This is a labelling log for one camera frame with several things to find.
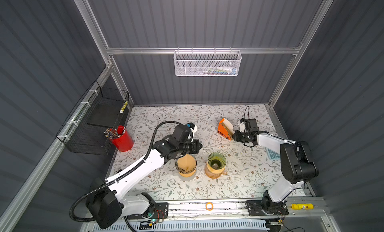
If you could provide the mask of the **green glass dripper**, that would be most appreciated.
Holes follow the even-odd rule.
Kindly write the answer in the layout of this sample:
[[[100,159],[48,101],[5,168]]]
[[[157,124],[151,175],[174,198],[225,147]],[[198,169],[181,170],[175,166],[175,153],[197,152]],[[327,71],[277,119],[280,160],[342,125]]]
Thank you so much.
[[[223,169],[227,164],[226,157],[221,153],[211,153],[207,158],[208,165],[214,170]]]

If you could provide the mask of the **orange glass pitcher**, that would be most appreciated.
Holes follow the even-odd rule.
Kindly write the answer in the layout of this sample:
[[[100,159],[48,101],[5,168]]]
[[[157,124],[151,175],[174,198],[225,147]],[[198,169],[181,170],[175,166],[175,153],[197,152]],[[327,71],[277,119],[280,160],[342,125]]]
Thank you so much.
[[[217,179],[222,175],[227,175],[228,173],[226,171],[214,173],[214,172],[211,172],[210,170],[205,170],[205,174],[211,179]]]

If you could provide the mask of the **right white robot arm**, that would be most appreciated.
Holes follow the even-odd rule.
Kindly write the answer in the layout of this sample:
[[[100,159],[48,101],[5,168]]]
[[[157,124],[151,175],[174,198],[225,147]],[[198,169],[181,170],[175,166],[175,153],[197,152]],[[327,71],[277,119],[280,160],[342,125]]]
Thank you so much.
[[[282,176],[265,191],[263,203],[266,205],[284,202],[292,191],[319,175],[307,142],[283,139],[265,131],[236,130],[233,139],[249,148],[262,146],[280,154]]]

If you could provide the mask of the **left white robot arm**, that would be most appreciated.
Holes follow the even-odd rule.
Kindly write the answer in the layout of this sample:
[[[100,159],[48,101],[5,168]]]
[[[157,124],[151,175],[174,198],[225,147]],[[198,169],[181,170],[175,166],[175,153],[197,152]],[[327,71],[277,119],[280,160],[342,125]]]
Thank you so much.
[[[203,146],[194,138],[197,130],[194,123],[177,123],[171,135],[158,141],[152,138],[146,154],[133,164],[105,180],[95,179],[86,198],[93,221],[106,229],[123,216],[146,214],[151,206],[149,196],[141,194],[136,199],[128,199],[126,194],[167,162],[186,154],[198,154]]]

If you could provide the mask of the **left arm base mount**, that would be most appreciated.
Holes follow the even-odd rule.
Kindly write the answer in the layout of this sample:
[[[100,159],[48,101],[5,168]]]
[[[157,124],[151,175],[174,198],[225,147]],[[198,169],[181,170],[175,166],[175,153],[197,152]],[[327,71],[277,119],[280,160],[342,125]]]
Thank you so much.
[[[158,203],[150,205],[150,207],[141,215],[129,215],[127,216],[130,220],[141,220],[141,219],[167,219],[169,212],[169,203]]]

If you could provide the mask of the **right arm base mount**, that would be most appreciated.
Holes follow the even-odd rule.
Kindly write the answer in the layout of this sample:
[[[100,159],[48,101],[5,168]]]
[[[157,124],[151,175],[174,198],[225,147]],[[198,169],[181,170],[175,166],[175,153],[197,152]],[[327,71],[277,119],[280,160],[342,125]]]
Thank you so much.
[[[246,209],[250,216],[287,216],[288,208],[285,203],[274,203],[263,200],[247,200]]]

